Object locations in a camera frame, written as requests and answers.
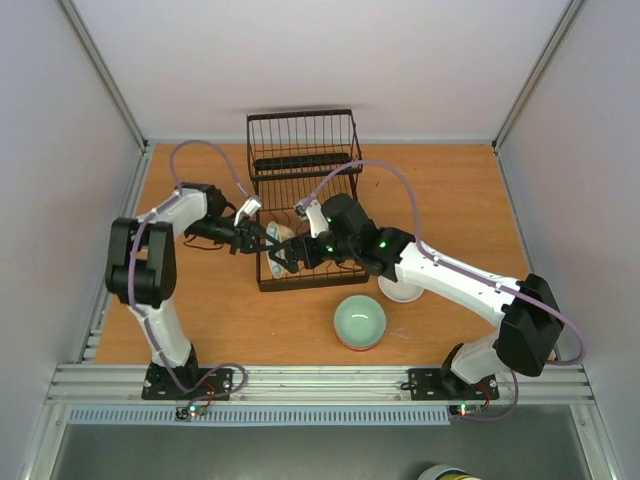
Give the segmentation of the sun pattern ceramic bowl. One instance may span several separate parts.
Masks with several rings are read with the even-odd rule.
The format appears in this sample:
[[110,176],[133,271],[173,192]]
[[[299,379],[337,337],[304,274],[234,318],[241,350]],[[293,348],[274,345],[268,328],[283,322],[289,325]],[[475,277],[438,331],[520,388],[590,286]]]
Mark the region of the sun pattern ceramic bowl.
[[[266,240],[266,244],[268,246],[273,245],[271,239],[275,240],[277,243],[282,243],[285,240],[289,240],[295,236],[295,232],[292,229],[275,221],[270,221],[267,224],[266,233],[268,235],[268,239]],[[269,253],[266,254],[266,259],[272,276],[275,279],[280,279],[285,273],[286,269],[281,264],[273,260],[270,257]]]

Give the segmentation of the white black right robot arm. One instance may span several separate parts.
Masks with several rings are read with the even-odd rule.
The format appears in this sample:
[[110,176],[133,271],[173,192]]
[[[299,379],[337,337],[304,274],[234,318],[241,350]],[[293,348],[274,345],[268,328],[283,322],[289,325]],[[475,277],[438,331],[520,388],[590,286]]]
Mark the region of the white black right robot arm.
[[295,234],[270,222],[271,262],[291,273],[328,261],[354,261],[370,275],[435,293],[480,316],[493,333],[453,348],[440,369],[444,390],[463,396],[479,381],[511,370],[538,377],[563,330],[549,284],[530,274],[523,281],[472,267],[394,227],[378,227],[347,194],[304,213],[309,231]]

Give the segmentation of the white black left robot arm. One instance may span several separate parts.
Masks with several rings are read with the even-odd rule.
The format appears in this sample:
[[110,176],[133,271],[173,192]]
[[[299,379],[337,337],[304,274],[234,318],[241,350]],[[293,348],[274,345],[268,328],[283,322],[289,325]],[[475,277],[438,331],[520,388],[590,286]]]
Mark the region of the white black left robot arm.
[[165,384],[179,398],[201,386],[195,348],[185,336],[172,300],[177,285],[176,239],[185,234],[227,245],[230,252],[263,250],[266,230],[252,216],[261,199],[249,195],[240,209],[209,184],[183,183],[145,214],[119,217],[111,224],[106,289],[138,320],[152,351],[152,364],[167,374]]

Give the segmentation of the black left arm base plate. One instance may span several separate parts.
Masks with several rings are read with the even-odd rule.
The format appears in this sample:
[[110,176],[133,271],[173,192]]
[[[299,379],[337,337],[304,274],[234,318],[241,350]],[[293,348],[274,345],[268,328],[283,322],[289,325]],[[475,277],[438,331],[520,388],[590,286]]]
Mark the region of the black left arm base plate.
[[221,368],[206,376],[206,368],[178,367],[172,370],[181,386],[169,370],[150,364],[143,381],[141,398],[146,401],[187,401],[197,397],[228,400],[229,391],[239,376],[231,368]]

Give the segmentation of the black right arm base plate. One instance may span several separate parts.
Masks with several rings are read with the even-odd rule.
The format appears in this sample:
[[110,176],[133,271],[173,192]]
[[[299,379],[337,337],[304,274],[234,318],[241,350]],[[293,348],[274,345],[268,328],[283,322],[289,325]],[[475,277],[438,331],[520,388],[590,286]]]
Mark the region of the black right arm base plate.
[[467,384],[450,372],[440,368],[411,368],[407,380],[400,385],[414,401],[493,401],[500,398],[494,376],[483,378],[477,384]]

